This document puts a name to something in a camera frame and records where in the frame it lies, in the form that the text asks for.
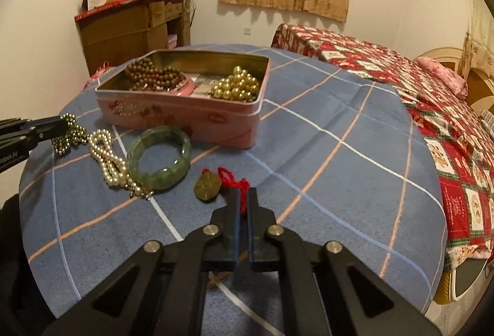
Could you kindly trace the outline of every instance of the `bracelet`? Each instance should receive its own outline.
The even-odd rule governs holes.
[[[139,171],[139,159],[149,147],[171,139],[182,146],[181,156],[170,167],[164,167],[154,173]],[[150,128],[138,137],[127,153],[128,173],[145,190],[166,190],[178,183],[189,170],[191,162],[191,143],[189,137],[174,127],[163,125]]]

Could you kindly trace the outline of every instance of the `wooden cabinet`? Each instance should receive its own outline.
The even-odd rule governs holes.
[[[190,45],[190,0],[138,0],[76,21],[90,75],[108,61],[116,66],[155,49]]]

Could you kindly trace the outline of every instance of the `open box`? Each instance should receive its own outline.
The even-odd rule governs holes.
[[[269,78],[269,59],[238,53],[189,50],[158,50],[146,55],[156,68],[172,66],[190,79],[199,76],[226,77],[236,65],[261,84],[253,102],[182,95],[175,92],[129,91],[130,80],[120,67],[115,75],[97,87],[96,97],[109,124],[145,130],[160,125],[181,129],[193,140],[247,149],[254,145],[262,99]]]

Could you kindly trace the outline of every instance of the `metal bolt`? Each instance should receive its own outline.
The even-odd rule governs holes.
[[[278,224],[272,224],[268,227],[268,233],[271,234],[271,236],[281,236],[284,231],[285,229]]]
[[[158,252],[160,249],[160,243],[156,240],[148,241],[144,244],[144,251],[149,252],[150,254],[154,254]]]
[[[214,236],[214,235],[218,234],[219,227],[215,224],[208,224],[208,225],[203,227],[203,232],[207,236]]]
[[[338,254],[343,251],[343,246],[338,241],[330,241],[326,244],[326,250],[331,252],[332,254]]]

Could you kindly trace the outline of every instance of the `blue tablecloth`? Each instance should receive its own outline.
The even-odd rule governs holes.
[[[278,49],[193,48],[271,59],[256,145],[248,151],[211,150],[194,142],[186,178],[148,202],[109,189],[87,147],[54,159],[50,143],[40,144],[20,183],[21,221],[31,269],[53,313],[62,315],[145,241],[168,244],[208,223],[224,201],[204,204],[193,187],[203,168],[218,166],[247,178],[260,204],[303,239],[342,241],[426,310],[442,272],[446,220],[434,162],[395,90]],[[75,114],[88,131],[110,130],[114,150],[123,157],[139,132],[103,121],[95,86],[63,112]],[[176,155],[172,147],[153,147],[143,168],[157,169]],[[203,334],[280,334],[276,276],[254,274],[244,261],[208,292]]]

